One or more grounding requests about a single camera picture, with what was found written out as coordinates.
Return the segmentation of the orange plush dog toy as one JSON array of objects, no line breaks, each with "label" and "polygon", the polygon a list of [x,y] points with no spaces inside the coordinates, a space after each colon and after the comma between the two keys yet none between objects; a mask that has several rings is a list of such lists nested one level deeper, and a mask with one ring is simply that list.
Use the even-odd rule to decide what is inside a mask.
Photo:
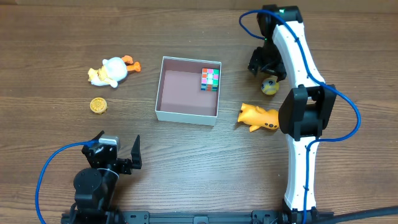
[{"label": "orange plush dog toy", "polygon": [[265,110],[259,106],[243,103],[238,115],[238,122],[250,125],[249,131],[253,132],[263,127],[271,130],[278,129],[279,112],[277,110]]}]

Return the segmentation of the multicoloured puzzle cube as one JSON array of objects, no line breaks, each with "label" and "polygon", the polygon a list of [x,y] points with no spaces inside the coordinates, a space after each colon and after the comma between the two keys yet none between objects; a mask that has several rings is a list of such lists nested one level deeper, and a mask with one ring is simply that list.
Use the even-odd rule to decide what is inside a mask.
[{"label": "multicoloured puzzle cube", "polygon": [[201,90],[218,91],[220,71],[215,68],[203,68],[201,71]]}]

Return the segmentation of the white cardboard box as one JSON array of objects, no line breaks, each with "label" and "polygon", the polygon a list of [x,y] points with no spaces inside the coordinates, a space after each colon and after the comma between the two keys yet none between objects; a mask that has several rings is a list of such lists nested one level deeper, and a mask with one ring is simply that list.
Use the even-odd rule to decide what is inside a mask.
[{"label": "white cardboard box", "polygon": [[164,56],[155,113],[159,121],[214,126],[220,90],[201,90],[204,68],[221,70],[221,62]]}]

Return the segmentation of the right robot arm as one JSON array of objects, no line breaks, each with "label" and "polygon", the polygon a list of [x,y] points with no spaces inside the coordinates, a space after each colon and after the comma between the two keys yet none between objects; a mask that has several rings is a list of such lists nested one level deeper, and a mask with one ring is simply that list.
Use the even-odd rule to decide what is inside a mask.
[{"label": "right robot arm", "polygon": [[265,5],[256,10],[264,45],[252,55],[252,73],[288,79],[289,94],[279,108],[279,129],[289,150],[289,173],[279,223],[311,223],[318,220],[314,196],[315,160],[323,130],[336,100],[334,85],[318,72],[305,39],[297,6]]}]

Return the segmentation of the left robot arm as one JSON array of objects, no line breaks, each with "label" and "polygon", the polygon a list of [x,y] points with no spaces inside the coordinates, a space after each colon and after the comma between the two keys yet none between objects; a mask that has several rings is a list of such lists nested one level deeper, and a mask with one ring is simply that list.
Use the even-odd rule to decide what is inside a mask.
[{"label": "left robot arm", "polygon": [[62,223],[126,223],[122,211],[112,206],[111,201],[120,175],[130,175],[133,169],[142,168],[140,141],[137,136],[130,159],[118,157],[119,138],[107,136],[104,131],[84,144],[81,152],[90,167],[75,176],[75,203],[68,214],[62,215]]}]

